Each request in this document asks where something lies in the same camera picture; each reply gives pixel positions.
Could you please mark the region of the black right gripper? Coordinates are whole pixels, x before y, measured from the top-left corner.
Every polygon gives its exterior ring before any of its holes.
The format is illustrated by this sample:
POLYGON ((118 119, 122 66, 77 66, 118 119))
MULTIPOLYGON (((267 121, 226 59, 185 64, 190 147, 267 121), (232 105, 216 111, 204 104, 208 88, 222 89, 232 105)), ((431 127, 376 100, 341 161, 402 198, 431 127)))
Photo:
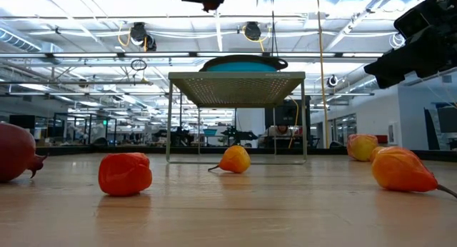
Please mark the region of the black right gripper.
POLYGON ((438 20, 433 9, 415 7, 394 21, 405 44, 364 66, 381 89, 399 84, 413 71, 423 78, 441 67, 457 67, 457 9, 439 11, 438 20))

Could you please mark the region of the dark red toy pomegranate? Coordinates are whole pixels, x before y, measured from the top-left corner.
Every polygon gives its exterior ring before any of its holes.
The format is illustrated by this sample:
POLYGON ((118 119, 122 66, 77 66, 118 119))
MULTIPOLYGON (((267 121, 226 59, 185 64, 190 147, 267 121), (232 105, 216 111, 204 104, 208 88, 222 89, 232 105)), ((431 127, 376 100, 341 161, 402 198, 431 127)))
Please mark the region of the dark red toy pomegranate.
POLYGON ((210 11, 215 11, 217 10, 218 7, 224 2, 222 1, 204 1, 203 4, 203 10, 208 13, 210 11))
POLYGON ((33 178, 47 157, 36 154, 36 142, 28 130, 0 123, 0 183, 12 181, 25 170, 30 170, 33 178))

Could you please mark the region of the teal collapsible bowl grey rim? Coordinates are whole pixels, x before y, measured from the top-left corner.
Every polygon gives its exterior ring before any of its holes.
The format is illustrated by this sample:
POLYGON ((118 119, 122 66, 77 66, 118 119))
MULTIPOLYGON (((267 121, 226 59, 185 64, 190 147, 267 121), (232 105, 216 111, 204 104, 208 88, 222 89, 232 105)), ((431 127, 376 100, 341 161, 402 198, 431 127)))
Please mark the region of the teal collapsible bowl grey rim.
POLYGON ((278 57, 254 55, 222 56, 207 61, 200 72, 276 72, 288 67, 278 57))

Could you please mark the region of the yellow-red apple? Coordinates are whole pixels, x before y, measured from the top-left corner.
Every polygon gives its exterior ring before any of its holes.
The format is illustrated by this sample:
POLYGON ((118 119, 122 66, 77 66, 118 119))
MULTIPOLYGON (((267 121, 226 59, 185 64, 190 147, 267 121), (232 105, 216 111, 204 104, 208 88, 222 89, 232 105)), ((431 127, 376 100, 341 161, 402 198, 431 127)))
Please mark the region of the yellow-red apple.
POLYGON ((351 134, 348 137, 348 155, 357 161, 370 161, 371 152, 378 146, 378 139, 370 134, 351 134))

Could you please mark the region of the small orange toy fruit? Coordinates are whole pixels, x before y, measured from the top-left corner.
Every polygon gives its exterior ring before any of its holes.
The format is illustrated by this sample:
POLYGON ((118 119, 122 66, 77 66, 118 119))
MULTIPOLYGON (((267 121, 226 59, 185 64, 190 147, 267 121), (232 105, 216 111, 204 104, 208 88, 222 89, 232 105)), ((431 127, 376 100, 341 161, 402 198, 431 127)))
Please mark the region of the small orange toy fruit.
POLYGON ((381 151, 383 149, 382 146, 377 146, 375 147, 374 150, 372 150, 371 152, 371 155, 369 157, 369 161, 372 163, 374 161, 374 159, 376 158, 376 155, 378 154, 379 151, 381 151))

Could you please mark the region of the red-orange bell pepper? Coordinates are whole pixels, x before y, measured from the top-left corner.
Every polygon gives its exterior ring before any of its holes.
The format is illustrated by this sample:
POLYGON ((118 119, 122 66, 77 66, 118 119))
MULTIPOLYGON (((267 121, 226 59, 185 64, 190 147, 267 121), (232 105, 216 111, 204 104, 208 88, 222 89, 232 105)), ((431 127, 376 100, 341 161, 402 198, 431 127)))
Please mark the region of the red-orange bell pepper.
POLYGON ((152 181, 150 160, 144 153, 111 153, 99 165, 99 187, 110 196, 138 194, 152 181))

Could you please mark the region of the pale green perforated metal shelf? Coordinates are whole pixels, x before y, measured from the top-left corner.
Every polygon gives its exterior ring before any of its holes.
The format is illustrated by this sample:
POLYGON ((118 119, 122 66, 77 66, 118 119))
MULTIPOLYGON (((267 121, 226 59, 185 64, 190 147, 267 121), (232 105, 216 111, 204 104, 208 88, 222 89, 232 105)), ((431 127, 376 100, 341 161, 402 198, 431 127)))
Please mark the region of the pale green perforated metal shelf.
POLYGON ((301 88, 305 99, 304 72, 171 72, 167 111, 166 161, 171 160, 171 119, 174 88, 197 109, 275 109, 301 88))

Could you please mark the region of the orange toy pear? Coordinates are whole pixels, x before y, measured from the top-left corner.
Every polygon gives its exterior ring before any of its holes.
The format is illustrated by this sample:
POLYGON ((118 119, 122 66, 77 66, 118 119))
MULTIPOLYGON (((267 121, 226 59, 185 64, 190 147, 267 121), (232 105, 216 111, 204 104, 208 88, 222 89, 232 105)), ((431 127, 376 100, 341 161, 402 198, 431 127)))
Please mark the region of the orange toy pear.
POLYGON ((443 191, 457 198, 457 193, 438 183, 436 177, 412 151, 400 147, 383 147, 371 163, 376 183, 389 191, 443 191))

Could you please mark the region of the black computer monitor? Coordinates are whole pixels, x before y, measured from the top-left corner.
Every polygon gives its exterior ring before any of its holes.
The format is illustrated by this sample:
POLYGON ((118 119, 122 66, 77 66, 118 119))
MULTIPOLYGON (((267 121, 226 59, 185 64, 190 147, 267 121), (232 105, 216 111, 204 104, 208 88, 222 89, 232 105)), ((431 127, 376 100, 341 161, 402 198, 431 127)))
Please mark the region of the black computer monitor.
POLYGON ((35 129, 36 117, 34 115, 10 115, 9 123, 27 129, 35 129))
POLYGON ((303 147, 303 140, 310 140, 310 123, 307 105, 309 98, 302 100, 285 99, 283 103, 274 109, 265 109, 265 127, 286 125, 293 130, 293 141, 287 148, 303 147))

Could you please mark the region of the person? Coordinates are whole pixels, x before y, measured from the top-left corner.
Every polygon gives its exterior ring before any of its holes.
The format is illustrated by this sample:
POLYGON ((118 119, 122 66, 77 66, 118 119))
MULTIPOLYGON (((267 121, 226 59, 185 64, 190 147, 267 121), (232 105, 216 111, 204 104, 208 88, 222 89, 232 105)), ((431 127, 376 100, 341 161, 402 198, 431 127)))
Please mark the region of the person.
POLYGON ((287 148, 293 141, 293 130, 286 125, 270 126, 258 138, 259 148, 287 148))

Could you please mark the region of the small black desk robot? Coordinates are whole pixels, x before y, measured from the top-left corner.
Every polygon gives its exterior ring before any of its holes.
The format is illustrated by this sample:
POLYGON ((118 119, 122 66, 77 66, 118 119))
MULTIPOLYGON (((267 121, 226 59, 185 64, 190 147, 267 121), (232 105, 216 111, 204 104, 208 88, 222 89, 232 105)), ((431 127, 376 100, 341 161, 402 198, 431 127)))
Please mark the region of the small black desk robot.
POLYGON ((228 146, 241 145, 242 141, 258 139, 258 136, 252 131, 238 131, 234 126, 227 127, 221 134, 227 137, 228 146))

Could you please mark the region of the small yellow-orange toy pear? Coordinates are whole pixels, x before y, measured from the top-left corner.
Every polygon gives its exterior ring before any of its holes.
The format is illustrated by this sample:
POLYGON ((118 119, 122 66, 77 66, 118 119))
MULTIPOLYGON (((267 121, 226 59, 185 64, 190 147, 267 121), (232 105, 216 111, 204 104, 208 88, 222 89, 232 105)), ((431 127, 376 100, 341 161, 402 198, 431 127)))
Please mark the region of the small yellow-orange toy pear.
POLYGON ((243 173, 251 166, 251 157, 243 146, 235 145, 227 148, 218 165, 208 171, 220 168, 232 173, 243 173))

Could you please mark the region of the dark wall panel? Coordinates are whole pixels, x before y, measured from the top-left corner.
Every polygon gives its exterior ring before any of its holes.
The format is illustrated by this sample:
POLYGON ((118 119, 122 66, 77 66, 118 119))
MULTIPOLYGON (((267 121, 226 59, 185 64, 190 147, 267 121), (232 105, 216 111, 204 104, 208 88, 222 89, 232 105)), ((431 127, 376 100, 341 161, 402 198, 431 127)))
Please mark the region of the dark wall panel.
POLYGON ((424 109, 428 149, 457 151, 457 107, 432 103, 424 109))

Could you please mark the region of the black metal table frame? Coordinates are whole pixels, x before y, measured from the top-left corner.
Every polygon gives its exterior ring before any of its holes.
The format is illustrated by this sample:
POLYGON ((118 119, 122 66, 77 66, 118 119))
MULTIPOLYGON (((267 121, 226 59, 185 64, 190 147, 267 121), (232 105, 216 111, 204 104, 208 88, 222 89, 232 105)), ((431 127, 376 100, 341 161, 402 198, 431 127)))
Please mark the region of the black metal table frame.
MULTIPOLYGON (((171 154, 222 154, 226 150, 225 147, 205 147, 198 149, 197 147, 171 147, 171 154)), ((50 156, 76 155, 88 153, 127 153, 140 152, 147 154, 165 154, 165 147, 146 147, 146 146, 52 146, 52 147, 37 147, 36 154, 50 156)), ((457 151, 421 151, 413 150, 413 152, 422 160, 428 161, 445 161, 457 163, 457 151)), ((347 151, 344 148, 309 148, 308 155, 320 156, 336 156, 346 155, 347 151)))

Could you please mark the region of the black frame work cell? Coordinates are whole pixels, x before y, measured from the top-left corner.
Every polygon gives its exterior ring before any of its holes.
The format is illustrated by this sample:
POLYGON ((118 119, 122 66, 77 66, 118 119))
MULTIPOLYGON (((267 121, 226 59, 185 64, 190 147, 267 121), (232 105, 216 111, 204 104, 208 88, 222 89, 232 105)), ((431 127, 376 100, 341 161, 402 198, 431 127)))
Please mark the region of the black frame work cell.
POLYGON ((49 119, 49 137, 60 146, 116 145, 118 121, 100 114, 55 113, 49 119))

